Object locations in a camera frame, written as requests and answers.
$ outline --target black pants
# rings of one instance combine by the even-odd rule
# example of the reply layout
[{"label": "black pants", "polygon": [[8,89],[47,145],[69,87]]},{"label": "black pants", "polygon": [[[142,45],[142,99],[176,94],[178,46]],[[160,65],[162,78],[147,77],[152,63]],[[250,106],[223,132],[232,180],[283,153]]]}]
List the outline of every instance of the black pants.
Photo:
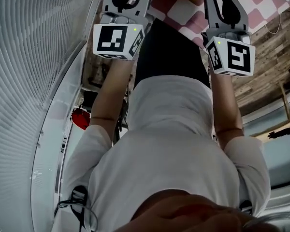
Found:
[{"label": "black pants", "polygon": [[190,77],[210,88],[199,47],[156,19],[140,49],[134,87],[143,79],[159,75]]}]

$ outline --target white sleeve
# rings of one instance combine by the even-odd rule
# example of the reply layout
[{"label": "white sleeve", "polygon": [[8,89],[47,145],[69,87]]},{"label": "white sleeve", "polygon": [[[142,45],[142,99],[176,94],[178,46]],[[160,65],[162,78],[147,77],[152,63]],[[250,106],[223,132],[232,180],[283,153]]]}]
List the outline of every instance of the white sleeve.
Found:
[{"label": "white sleeve", "polygon": [[271,191],[263,150],[263,143],[253,137],[233,138],[225,147],[226,155],[245,181],[255,216],[265,209]]},{"label": "white sleeve", "polygon": [[88,185],[93,167],[112,147],[106,130],[98,125],[88,126],[73,151],[68,162],[64,163],[61,193],[68,199],[78,185]]}]

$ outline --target checkered tablecloth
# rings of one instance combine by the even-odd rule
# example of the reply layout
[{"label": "checkered tablecloth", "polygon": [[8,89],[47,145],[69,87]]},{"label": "checkered tablecloth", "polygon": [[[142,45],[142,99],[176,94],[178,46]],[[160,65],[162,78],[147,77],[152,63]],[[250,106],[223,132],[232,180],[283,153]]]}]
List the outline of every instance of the checkered tablecloth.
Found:
[{"label": "checkered tablecloth", "polygon": [[[290,7],[290,0],[239,1],[248,14],[251,33]],[[169,24],[203,48],[201,32],[208,28],[203,0],[152,0],[148,13]]]}]

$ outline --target white shirt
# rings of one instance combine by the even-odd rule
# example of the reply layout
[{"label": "white shirt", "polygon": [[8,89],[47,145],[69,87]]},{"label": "white shirt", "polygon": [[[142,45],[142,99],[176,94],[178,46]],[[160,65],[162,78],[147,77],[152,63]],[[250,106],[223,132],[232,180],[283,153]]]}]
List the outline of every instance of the white shirt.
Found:
[{"label": "white shirt", "polygon": [[88,186],[99,231],[128,223],[152,194],[179,189],[238,208],[240,178],[257,215],[269,199],[261,141],[232,139],[223,151],[212,139],[212,92],[198,80],[156,76],[130,97],[129,131],[112,147],[106,131],[89,126],[64,174],[67,194]]}]

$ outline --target person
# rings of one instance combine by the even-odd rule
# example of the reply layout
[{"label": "person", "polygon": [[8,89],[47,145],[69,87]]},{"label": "person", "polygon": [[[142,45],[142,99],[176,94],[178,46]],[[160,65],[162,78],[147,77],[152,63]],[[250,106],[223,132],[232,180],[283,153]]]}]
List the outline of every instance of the person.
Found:
[{"label": "person", "polygon": [[199,231],[195,218],[174,215],[185,205],[213,230],[219,226],[212,219],[225,223],[222,230],[251,219],[238,215],[247,202],[259,215],[269,200],[269,173],[262,142],[244,136],[231,77],[211,70],[210,86],[198,46],[156,19],[139,52],[129,131],[112,146],[132,66],[113,61],[65,167],[66,197],[85,186],[103,232]]}]

